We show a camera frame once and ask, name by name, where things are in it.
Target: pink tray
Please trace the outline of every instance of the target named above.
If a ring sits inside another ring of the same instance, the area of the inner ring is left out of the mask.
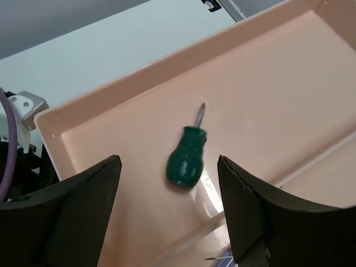
[[[37,116],[61,179],[122,159],[99,266],[153,266],[221,225],[220,154],[292,194],[355,204],[355,14],[354,0],[286,1]],[[182,194],[166,161],[203,101],[205,168]]]

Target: white bracket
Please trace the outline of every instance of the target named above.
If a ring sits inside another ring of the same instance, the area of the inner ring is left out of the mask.
[[[34,109],[34,103],[30,98],[15,95],[8,98],[15,114],[17,123],[18,147],[23,148],[24,153],[29,152],[30,132],[21,122]],[[0,137],[2,141],[8,141],[8,124],[4,108],[0,105]]]

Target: plastic tray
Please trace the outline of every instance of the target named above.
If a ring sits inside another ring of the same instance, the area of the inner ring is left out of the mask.
[[[99,266],[153,266],[217,228],[220,154],[292,194],[327,199],[320,180],[300,190],[301,172],[353,158],[337,147],[356,125],[355,13],[353,0],[286,1],[37,116],[61,179],[122,159]],[[177,192],[166,161],[203,101],[205,168],[192,192]],[[352,167],[338,179],[355,188]]]

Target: screwdriver shaft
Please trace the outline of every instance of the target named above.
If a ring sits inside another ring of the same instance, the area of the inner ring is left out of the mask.
[[[202,118],[204,116],[204,112],[205,112],[205,102],[203,102],[203,104],[201,104],[201,106],[199,108],[198,117],[196,118],[195,127],[200,128]]]

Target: screwdriver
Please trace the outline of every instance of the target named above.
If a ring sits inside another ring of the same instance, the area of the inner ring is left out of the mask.
[[[185,126],[178,146],[168,158],[166,176],[170,183],[182,188],[192,189],[200,179],[203,168],[203,147],[206,131],[200,128],[205,112],[203,103],[198,112],[195,126]]]

